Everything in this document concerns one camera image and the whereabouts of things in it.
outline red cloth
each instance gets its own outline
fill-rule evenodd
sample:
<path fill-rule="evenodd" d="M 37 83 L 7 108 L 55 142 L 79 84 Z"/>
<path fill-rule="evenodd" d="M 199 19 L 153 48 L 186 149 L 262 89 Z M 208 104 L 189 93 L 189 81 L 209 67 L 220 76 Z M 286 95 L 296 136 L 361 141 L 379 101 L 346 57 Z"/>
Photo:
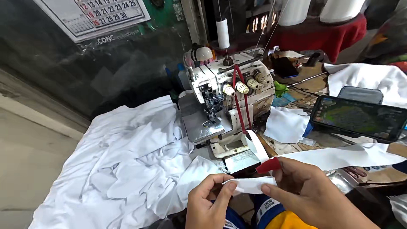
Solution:
<path fill-rule="evenodd" d="M 282 51 L 296 52 L 322 49 L 335 63 L 340 51 L 352 46 L 365 34 L 366 18 L 363 14 L 341 25 L 323 24 L 319 18 L 313 18 L 298 25 L 277 26 L 268 47 L 279 45 Z"/>

